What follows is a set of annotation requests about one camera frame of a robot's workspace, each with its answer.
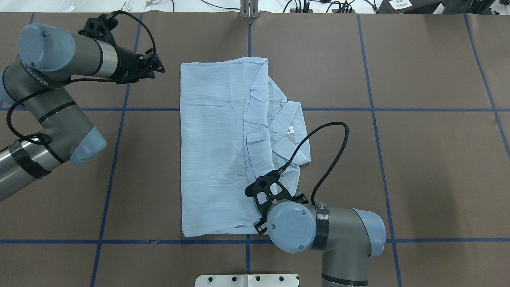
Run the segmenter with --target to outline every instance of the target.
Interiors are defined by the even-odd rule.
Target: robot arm
[[[268,233],[286,252],[305,249],[322,251],[322,286],[366,286],[368,258],[381,255],[386,242],[382,219],[371,211],[327,207],[308,200],[302,193],[291,196],[272,171],[248,186],[262,218],[254,223],[257,232]],[[274,195],[270,186],[282,189]]]
[[[103,136],[63,88],[72,75],[124,84],[155,78],[154,71],[164,73],[152,49],[137,55],[117,46],[111,30],[119,13],[89,19],[79,34],[41,24],[21,31],[20,58],[0,75],[0,97],[23,104],[43,129],[17,134],[20,139],[0,152],[0,201],[66,161],[81,164],[105,148]]]

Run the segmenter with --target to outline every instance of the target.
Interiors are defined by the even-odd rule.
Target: light blue shirt
[[[245,188],[290,158],[307,131],[301,104],[269,78],[267,59],[181,65],[181,192],[185,236],[256,234]],[[280,182],[294,195],[306,142]]]

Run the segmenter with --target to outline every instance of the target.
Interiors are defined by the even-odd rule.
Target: grid line
[[[32,13],[30,23],[33,22],[35,18],[36,13]],[[388,188],[386,183],[386,176],[385,176],[385,170],[384,170],[384,163],[381,153],[381,147],[380,147],[380,140],[378,135],[378,129],[376,124],[376,117],[375,112],[493,112],[496,117],[496,121],[498,124],[498,128],[500,131],[500,134],[502,136],[506,152],[508,155],[508,158],[510,159],[510,150],[508,148],[508,143],[506,141],[506,137],[504,135],[504,132],[502,130],[501,122],[499,120],[497,112],[510,112],[510,109],[496,109],[494,101],[492,99],[491,92],[489,90],[487,80],[485,78],[485,74],[483,72],[483,69],[481,67],[481,63],[479,61],[477,51],[472,39],[471,30],[469,26],[469,21],[467,18],[467,15],[464,14],[469,39],[472,45],[473,53],[475,60],[477,62],[478,68],[480,70],[480,74],[483,79],[484,86],[486,88],[486,92],[488,94],[489,100],[491,102],[491,109],[415,109],[415,108],[375,108],[373,103],[373,97],[372,97],[372,91],[371,91],[371,85],[370,85],[370,79],[368,74],[368,64],[366,59],[366,52],[363,42],[363,32],[362,32],[362,26],[361,26],[361,18],[359,15],[358,17],[358,29],[360,34],[360,41],[361,41],[361,47],[362,47],[362,54],[363,54],[363,61],[365,66],[365,76],[367,81],[367,88],[368,88],[368,94],[370,99],[370,108],[303,108],[303,111],[306,112],[327,112],[327,111],[334,111],[334,112],[371,112],[372,113],[372,120],[374,125],[374,133],[376,138],[376,145],[377,145],[377,151],[379,156],[379,165],[381,168],[381,173],[383,177],[384,182],[384,189],[385,189],[385,196],[386,196],[386,205],[387,205],[387,212],[388,212],[388,219],[390,223],[390,234],[391,238],[387,239],[386,243],[392,244],[393,247],[393,254],[394,254],[394,260],[395,260],[395,269],[397,273],[397,282],[399,287],[402,286],[401,278],[400,278],[400,268],[398,264],[398,255],[397,255],[397,249],[396,244],[409,244],[409,243],[462,243],[462,242],[472,242],[472,243],[487,243],[487,242],[505,242],[510,243],[510,237],[490,237],[490,238],[395,238],[394,230],[393,230],[393,223],[391,219],[391,209],[390,209],[390,202],[389,202],[389,196],[388,196]],[[135,52],[138,45],[139,35],[140,35],[140,25],[138,25],[138,32],[135,40]],[[248,25],[248,56],[251,56],[251,29],[252,24],[250,23]],[[250,268],[250,245],[251,244],[273,244],[271,240],[252,240],[250,238],[250,235],[248,234],[246,236],[245,240],[104,240],[104,228],[106,224],[106,217],[108,212],[108,206],[109,206],[109,200],[111,195],[111,189],[113,185],[113,175],[115,172],[115,166],[117,162],[117,156],[118,156],[118,148],[120,145],[120,138],[122,134],[122,127],[125,117],[125,112],[127,111],[179,111],[179,108],[128,108],[128,98],[129,98],[129,91],[130,91],[130,84],[126,87],[126,93],[124,97],[124,103],[122,108],[83,108],[84,111],[121,111],[122,116],[119,124],[119,131],[117,135],[117,143],[115,147],[114,152],[114,158],[112,163],[112,169],[110,174],[110,181],[107,191],[107,197],[105,202],[105,208],[103,213],[103,218],[101,222],[101,229],[99,233],[99,239],[98,240],[0,240],[0,244],[97,244],[97,251],[96,251],[96,258],[94,262],[94,268],[91,278],[91,287],[94,286],[95,283],[95,276],[97,273],[98,268],[98,262],[99,262],[99,256],[101,251],[102,244],[245,244],[246,245],[246,272],[247,274],[250,274],[251,268]],[[0,100],[0,111],[7,111],[8,108],[2,108],[3,102]]]
[[[356,15],[357,18],[358,18],[358,30],[359,30],[359,33],[360,33],[360,42],[361,42],[361,52],[362,52],[362,55],[363,55],[363,64],[365,66],[365,77],[366,77],[366,80],[367,80],[367,89],[368,89],[368,98],[370,100],[370,109],[371,109],[371,112],[372,112],[372,122],[373,122],[373,125],[374,125],[374,133],[375,133],[375,143],[377,145],[377,154],[378,154],[378,157],[379,157],[379,167],[380,167],[380,170],[381,170],[381,175],[382,175],[382,181],[383,181],[383,184],[384,184],[384,193],[385,193],[385,197],[386,197],[386,210],[387,210],[387,213],[388,213],[388,224],[390,226],[390,237],[391,237],[391,244],[392,244],[392,247],[393,247],[393,261],[395,263],[395,272],[396,272],[396,275],[397,275],[397,284],[398,284],[398,287],[402,287],[402,280],[401,280],[401,277],[400,277],[400,266],[399,266],[399,263],[398,263],[398,254],[397,254],[397,245],[395,243],[395,232],[393,230],[393,220],[392,220],[392,217],[391,217],[391,206],[390,206],[390,197],[388,195],[388,185],[386,183],[386,174],[385,174],[385,170],[384,170],[384,162],[383,162],[383,154],[381,152],[381,145],[380,145],[380,140],[379,140],[379,131],[377,129],[377,119],[375,117],[375,107],[374,107],[374,100],[373,100],[373,97],[372,97],[372,87],[370,85],[370,77],[369,77],[369,74],[368,74],[368,64],[367,64],[367,55],[366,55],[366,52],[365,52],[365,43],[363,42],[363,30],[362,30],[362,26],[361,26],[361,17],[359,14]]]
[[[485,73],[481,67],[480,59],[478,58],[478,53],[476,52],[475,43],[473,41],[473,36],[471,35],[471,27],[469,26],[468,14],[464,13],[464,21],[466,22],[466,28],[468,30],[469,41],[471,42],[471,48],[473,48],[473,54],[475,56],[476,64],[478,65],[478,69],[480,70],[480,75],[483,80],[483,85],[485,86],[485,91],[487,92],[487,96],[489,97],[489,101],[491,102],[492,111],[494,112],[494,117],[496,118],[496,123],[498,124],[499,133],[501,134],[501,138],[503,139],[503,144],[506,149],[506,155],[510,160],[510,149],[508,148],[508,142],[506,141],[505,132],[503,131],[503,127],[501,126],[501,121],[499,120],[498,112],[496,110],[496,106],[494,105],[494,99],[491,95],[491,90],[489,89],[489,85],[487,84],[487,79],[485,78]]]
[[[140,21],[143,21],[143,13],[140,13]],[[140,39],[140,30],[141,25],[138,24],[138,31],[136,33],[136,39],[135,39],[135,47],[133,48],[133,51],[136,53],[136,50],[138,48],[138,40]],[[101,246],[102,246],[102,240],[103,235],[105,233],[105,225],[106,225],[106,217],[108,215],[108,207],[110,205],[110,196],[112,193],[112,186],[113,186],[113,176],[115,174],[115,168],[117,166],[117,158],[118,158],[118,152],[119,152],[119,146],[120,146],[120,138],[122,136],[122,128],[124,126],[124,118],[126,114],[126,108],[128,106],[128,99],[129,99],[129,92],[130,92],[131,84],[128,84],[126,87],[126,93],[124,96],[124,104],[122,106],[122,115],[120,117],[120,124],[119,124],[119,131],[117,134],[117,143],[115,144],[115,152],[113,154],[113,162],[112,162],[112,169],[110,172],[110,180],[108,183],[108,191],[106,193],[106,200],[105,200],[105,208],[103,210],[103,219],[101,221],[101,229],[99,230],[99,242],[97,243],[97,249],[96,249],[96,256],[94,260],[94,267],[92,269],[92,277],[90,279],[90,287],[94,287],[95,285],[95,278],[97,274],[97,267],[99,265],[99,257],[101,254]]]
[[[250,244],[273,244],[271,239],[249,239]],[[386,243],[485,243],[485,242],[504,242],[510,243],[510,237],[473,237],[473,238],[391,238],[386,239]],[[244,239],[197,239],[197,240],[87,240],[87,239],[0,239],[0,244],[246,244]]]
[[[251,24],[248,24],[248,57],[251,57]],[[246,274],[251,274],[251,237],[246,235]]]
[[[8,111],[9,108],[0,108],[0,111]],[[179,108],[81,108],[82,111],[127,111],[127,112],[178,112]],[[371,112],[371,108],[303,108],[303,112]],[[374,108],[376,112],[510,112],[510,109],[427,109],[427,108]],[[16,111],[28,111],[18,107]]]

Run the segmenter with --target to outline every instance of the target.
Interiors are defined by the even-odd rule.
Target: light blue joint cap
[[[4,87],[4,73],[5,73],[5,70],[7,68],[5,68],[3,71],[2,71],[2,74],[0,75],[0,100],[8,103],[9,105],[14,105],[14,100],[9,96],[9,94],[7,93],[7,91],[5,90],[5,87]]]
[[[97,127],[93,127],[71,155],[71,161],[80,165],[104,150],[105,147],[105,138],[99,133]]]
[[[72,60],[76,44],[65,29],[30,24],[21,30],[18,51],[28,66],[40,71],[57,71]]]
[[[351,209],[358,214],[367,230],[370,247],[372,249],[370,257],[381,255],[384,251],[384,244],[386,243],[386,227],[384,227],[383,220],[375,212],[355,208]]]
[[[288,201],[278,204],[269,212],[267,230],[278,248],[297,253],[312,245],[317,225],[315,217],[305,206]]]

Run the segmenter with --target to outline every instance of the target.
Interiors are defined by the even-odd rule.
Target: white metal bracket
[[[299,287],[299,275],[201,275],[195,287]]]
[[[241,18],[259,17],[259,0],[241,0]]]

